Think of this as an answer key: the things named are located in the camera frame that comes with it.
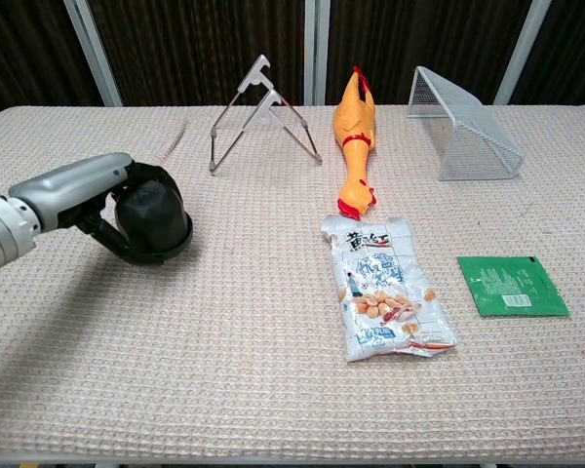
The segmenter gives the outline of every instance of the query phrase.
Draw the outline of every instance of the rubber chicken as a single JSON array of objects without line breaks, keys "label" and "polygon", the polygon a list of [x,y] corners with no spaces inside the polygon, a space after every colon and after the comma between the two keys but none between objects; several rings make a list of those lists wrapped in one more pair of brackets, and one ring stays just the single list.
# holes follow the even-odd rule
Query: rubber chicken
[{"label": "rubber chicken", "polygon": [[347,163],[347,178],[340,189],[338,208],[353,219],[377,201],[367,183],[367,158],[374,149],[374,101],[367,78],[356,66],[333,113],[333,134]]}]

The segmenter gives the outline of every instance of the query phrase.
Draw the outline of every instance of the dark curtain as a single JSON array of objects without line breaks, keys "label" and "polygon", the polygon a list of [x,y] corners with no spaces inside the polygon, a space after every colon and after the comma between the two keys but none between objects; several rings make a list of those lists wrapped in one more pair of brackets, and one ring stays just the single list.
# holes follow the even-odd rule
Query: dark curtain
[{"label": "dark curtain", "polygon": [[0,111],[102,105],[63,2],[0,0]]},{"label": "dark curtain", "polygon": [[553,0],[512,104],[585,104],[585,0]]},{"label": "dark curtain", "polygon": [[406,104],[418,65],[492,103],[530,0],[331,2],[326,103],[338,103],[354,64],[375,101]]},{"label": "dark curtain", "polygon": [[89,4],[126,105],[226,104],[259,54],[284,98],[303,101],[303,0]]}]

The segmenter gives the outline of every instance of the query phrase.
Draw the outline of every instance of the wire mesh basket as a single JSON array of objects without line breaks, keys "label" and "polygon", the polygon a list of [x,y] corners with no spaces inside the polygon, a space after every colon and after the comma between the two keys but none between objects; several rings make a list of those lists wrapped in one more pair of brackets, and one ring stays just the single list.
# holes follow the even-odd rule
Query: wire mesh basket
[{"label": "wire mesh basket", "polygon": [[[525,157],[489,109],[470,93],[423,66],[418,66],[414,74],[408,117],[425,118],[424,126],[443,154],[439,180],[518,175]],[[440,119],[427,120],[429,117]]]}]

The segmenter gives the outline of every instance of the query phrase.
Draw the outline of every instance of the plastic snack package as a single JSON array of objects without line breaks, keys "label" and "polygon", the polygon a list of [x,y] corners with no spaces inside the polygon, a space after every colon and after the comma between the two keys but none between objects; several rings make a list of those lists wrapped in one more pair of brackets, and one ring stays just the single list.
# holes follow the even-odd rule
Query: plastic snack package
[{"label": "plastic snack package", "polygon": [[330,215],[321,232],[331,244],[347,361],[385,353],[431,357],[457,344],[403,219],[365,224]]}]

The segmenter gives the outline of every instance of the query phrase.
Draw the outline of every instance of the green sachet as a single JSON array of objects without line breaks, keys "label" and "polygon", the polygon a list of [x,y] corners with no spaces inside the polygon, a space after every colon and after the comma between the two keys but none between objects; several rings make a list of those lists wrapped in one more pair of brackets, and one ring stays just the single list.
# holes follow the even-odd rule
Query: green sachet
[{"label": "green sachet", "polygon": [[569,315],[534,256],[460,256],[457,261],[481,315]]}]

